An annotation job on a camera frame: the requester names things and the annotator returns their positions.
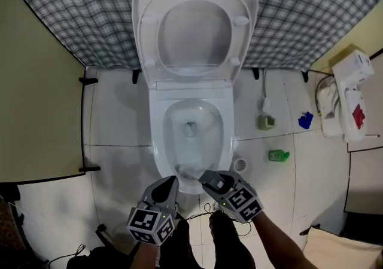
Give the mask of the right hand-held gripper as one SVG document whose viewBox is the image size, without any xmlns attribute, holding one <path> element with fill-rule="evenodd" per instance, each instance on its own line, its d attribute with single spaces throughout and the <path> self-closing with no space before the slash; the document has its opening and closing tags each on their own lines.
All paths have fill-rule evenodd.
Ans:
<svg viewBox="0 0 383 269">
<path fill-rule="evenodd" d="M 239 222 L 252 221 L 264 209 L 255 189 L 239 173 L 206 170 L 199 182 L 217 193 L 221 209 Z"/>
</svg>

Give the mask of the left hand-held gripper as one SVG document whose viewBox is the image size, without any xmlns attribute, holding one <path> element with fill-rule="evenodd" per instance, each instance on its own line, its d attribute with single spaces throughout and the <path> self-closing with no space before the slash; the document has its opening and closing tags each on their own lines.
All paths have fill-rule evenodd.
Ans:
<svg viewBox="0 0 383 269">
<path fill-rule="evenodd" d="M 169 176 L 145 189 L 127 222 L 136 241 L 160 246 L 173 233 L 178 188 L 178 178 Z"/>
</svg>

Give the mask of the large white toilet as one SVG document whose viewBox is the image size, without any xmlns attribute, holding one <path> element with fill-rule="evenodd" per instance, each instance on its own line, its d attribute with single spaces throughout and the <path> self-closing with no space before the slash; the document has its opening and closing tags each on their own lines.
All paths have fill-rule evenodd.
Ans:
<svg viewBox="0 0 383 269">
<path fill-rule="evenodd" d="M 136 49 L 148 87 L 156 167 L 181 192 L 184 172 L 229 170 L 235 137 L 233 86 L 250 46 L 258 0 L 132 0 Z"/>
</svg>

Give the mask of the person's left forearm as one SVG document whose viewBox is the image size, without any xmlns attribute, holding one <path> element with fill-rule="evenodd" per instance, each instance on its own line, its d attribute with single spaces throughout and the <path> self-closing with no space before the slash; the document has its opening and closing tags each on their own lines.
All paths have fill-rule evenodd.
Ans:
<svg viewBox="0 0 383 269">
<path fill-rule="evenodd" d="M 140 242 L 130 269 L 156 269 L 159 246 Z"/>
</svg>

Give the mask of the person's right forearm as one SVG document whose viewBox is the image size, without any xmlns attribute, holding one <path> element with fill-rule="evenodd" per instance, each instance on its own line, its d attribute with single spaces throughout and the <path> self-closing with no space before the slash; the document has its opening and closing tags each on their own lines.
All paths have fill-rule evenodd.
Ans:
<svg viewBox="0 0 383 269">
<path fill-rule="evenodd" d="M 297 244 L 261 211 L 253 224 L 275 269 L 300 269 L 305 259 Z"/>
</svg>

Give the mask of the white toilet brush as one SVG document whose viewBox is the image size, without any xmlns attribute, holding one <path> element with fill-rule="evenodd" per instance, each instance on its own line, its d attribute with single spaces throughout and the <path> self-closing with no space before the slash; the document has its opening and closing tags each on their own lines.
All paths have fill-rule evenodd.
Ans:
<svg viewBox="0 0 383 269">
<path fill-rule="evenodd" d="M 270 100 L 267 96 L 266 91 L 266 77 L 267 77 L 267 69 L 264 68 L 262 72 L 262 113 L 268 114 L 270 109 Z"/>
</svg>

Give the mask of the small white toilet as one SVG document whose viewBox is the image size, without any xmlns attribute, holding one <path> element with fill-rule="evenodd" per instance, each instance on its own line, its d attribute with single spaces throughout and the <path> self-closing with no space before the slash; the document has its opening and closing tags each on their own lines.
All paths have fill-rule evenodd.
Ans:
<svg viewBox="0 0 383 269">
<path fill-rule="evenodd" d="M 369 57 L 354 50 L 332 67 L 329 80 L 317 84 L 315 103 L 321 120 L 322 133 L 327 138 L 339 137 L 344 142 L 360 142 L 367 135 L 367 120 L 359 130 L 352 112 L 360 104 L 366 116 L 366 106 L 360 84 L 374 74 Z"/>
</svg>

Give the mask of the person's left leg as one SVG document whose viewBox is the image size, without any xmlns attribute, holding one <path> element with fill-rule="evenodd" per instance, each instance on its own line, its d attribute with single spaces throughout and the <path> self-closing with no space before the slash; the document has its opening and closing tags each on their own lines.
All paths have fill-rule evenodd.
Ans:
<svg viewBox="0 0 383 269">
<path fill-rule="evenodd" d="M 171 236 L 160 247 L 160 269 L 203 269 L 194 257 L 190 244 L 190 227 L 180 214 Z"/>
</svg>

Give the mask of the person's leg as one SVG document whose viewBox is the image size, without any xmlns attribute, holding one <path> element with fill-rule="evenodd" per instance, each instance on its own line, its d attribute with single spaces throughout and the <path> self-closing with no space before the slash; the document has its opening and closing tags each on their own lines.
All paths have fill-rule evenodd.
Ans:
<svg viewBox="0 0 383 269">
<path fill-rule="evenodd" d="M 160 247 L 160 269 L 203 269 L 194 257 L 190 244 L 190 227 L 180 214 L 171 236 Z"/>
<path fill-rule="evenodd" d="M 215 247 L 214 269 L 256 269 L 253 256 L 240 241 L 229 216 L 215 211 L 209 217 L 209 228 Z"/>
</svg>

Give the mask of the person's right leg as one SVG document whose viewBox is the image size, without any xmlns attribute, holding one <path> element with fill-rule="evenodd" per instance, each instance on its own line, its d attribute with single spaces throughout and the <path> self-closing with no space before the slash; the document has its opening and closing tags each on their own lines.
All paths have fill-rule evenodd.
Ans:
<svg viewBox="0 0 383 269">
<path fill-rule="evenodd" d="M 215 211 L 209 217 L 209 228 L 215 247 L 214 269 L 256 269 L 253 256 L 240 241 L 229 216 Z"/>
</svg>

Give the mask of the green plastic bottle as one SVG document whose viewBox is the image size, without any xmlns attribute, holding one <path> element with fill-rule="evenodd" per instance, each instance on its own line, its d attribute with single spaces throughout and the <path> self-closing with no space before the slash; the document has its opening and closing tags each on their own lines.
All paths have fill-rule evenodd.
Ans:
<svg viewBox="0 0 383 269">
<path fill-rule="evenodd" d="M 275 162 L 285 162 L 290 157 L 290 153 L 287 151 L 283 151 L 281 149 L 276 150 L 269 150 L 268 151 L 268 159 L 269 161 L 275 161 Z"/>
</svg>

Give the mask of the green brush holder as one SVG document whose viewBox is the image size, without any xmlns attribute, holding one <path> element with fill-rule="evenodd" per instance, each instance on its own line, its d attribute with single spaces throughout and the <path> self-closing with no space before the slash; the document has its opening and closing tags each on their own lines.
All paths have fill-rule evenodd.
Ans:
<svg viewBox="0 0 383 269">
<path fill-rule="evenodd" d="M 276 119 L 273 116 L 267 114 L 261 114 L 258 116 L 257 125 L 259 130 L 268 131 L 275 127 Z"/>
</svg>

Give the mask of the black office chair base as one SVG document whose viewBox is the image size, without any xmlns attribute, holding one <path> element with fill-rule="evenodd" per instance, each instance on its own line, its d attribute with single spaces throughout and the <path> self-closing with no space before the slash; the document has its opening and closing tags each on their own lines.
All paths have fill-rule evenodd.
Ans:
<svg viewBox="0 0 383 269">
<path fill-rule="evenodd" d="M 141 244 L 137 243 L 130 254 L 125 254 L 104 237 L 106 229 L 104 224 L 100 224 L 95 231 L 104 246 L 94 248 L 88 256 L 73 256 L 66 269 L 130 269 Z"/>
</svg>

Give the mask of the cream fabric cushion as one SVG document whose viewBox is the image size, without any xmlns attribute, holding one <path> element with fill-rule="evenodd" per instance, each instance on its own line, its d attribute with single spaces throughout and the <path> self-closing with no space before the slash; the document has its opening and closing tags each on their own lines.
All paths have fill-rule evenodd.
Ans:
<svg viewBox="0 0 383 269">
<path fill-rule="evenodd" d="M 312 228 L 303 250 L 318 269 L 383 269 L 383 246 Z"/>
</svg>

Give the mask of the red cloth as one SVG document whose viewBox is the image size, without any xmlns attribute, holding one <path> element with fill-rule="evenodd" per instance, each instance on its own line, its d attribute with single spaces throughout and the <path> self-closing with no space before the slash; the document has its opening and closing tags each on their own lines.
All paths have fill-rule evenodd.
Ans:
<svg viewBox="0 0 383 269">
<path fill-rule="evenodd" d="M 357 128 L 360 130 L 364 125 L 364 119 L 366 118 L 363 109 L 360 104 L 355 107 L 355 110 L 352 112 L 352 116 L 354 118 L 355 124 Z"/>
</svg>

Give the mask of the beige partition panel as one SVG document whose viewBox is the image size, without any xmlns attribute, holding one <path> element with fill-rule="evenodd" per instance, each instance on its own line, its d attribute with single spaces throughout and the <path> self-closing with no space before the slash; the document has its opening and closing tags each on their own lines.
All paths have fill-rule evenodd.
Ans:
<svg viewBox="0 0 383 269">
<path fill-rule="evenodd" d="M 83 73 L 24 0 L 0 0 L 0 183 L 79 174 Z"/>
</svg>

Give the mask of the yellow partition panel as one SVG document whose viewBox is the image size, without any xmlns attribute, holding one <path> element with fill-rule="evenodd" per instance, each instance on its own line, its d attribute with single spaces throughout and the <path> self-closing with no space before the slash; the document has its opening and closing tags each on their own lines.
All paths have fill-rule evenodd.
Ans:
<svg viewBox="0 0 383 269">
<path fill-rule="evenodd" d="M 332 67 L 356 49 L 369 57 L 383 49 L 383 0 L 326 54 L 316 60 L 310 70 L 331 74 Z"/>
</svg>

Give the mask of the grey plaid curtain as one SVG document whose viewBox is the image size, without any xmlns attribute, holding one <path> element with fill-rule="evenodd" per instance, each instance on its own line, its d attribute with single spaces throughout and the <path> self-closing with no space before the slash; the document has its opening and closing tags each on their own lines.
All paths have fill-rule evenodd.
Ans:
<svg viewBox="0 0 383 269">
<path fill-rule="evenodd" d="M 132 0 L 24 0 L 86 66 L 139 69 Z M 244 66 L 309 69 L 382 0 L 259 0 Z"/>
</svg>

